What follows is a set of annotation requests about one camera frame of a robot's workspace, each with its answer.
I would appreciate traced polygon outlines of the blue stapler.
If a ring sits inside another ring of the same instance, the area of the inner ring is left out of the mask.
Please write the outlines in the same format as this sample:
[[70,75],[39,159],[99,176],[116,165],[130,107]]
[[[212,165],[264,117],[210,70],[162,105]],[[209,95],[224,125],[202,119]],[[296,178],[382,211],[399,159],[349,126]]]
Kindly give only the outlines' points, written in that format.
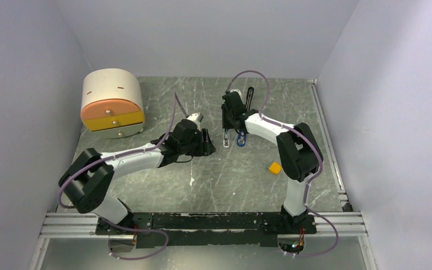
[[[254,95],[254,87],[249,87],[246,93],[245,107],[249,111],[251,109],[251,103]],[[239,147],[244,147],[246,145],[246,134],[243,131],[238,131],[237,145]]]

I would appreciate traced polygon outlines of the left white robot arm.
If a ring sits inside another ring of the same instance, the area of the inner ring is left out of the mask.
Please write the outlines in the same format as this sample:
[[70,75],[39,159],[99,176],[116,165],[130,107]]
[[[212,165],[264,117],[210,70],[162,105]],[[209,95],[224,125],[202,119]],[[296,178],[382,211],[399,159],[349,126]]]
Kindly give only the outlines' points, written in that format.
[[125,203],[108,195],[113,180],[145,169],[177,163],[180,156],[209,156],[216,151],[209,132],[196,121],[183,119],[171,132],[127,151],[83,151],[59,180],[59,188],[79,213],[93,213],[110,222],[117,233],[133,227],[134,214]]

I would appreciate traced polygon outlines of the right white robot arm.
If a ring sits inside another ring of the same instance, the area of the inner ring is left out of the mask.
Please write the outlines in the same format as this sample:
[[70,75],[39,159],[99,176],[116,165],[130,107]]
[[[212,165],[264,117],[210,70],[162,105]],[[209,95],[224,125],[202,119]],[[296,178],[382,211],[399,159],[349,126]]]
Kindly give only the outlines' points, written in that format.
[[286,124],[248,110],[237,92],[222,96],[223,124],[241,134],[264,138],[277,146],[280,164],[288,177],[286,198],[281,206],[281,226],[296,232],[308,215],[310,183],[321,174],[323,156],[310,127]]

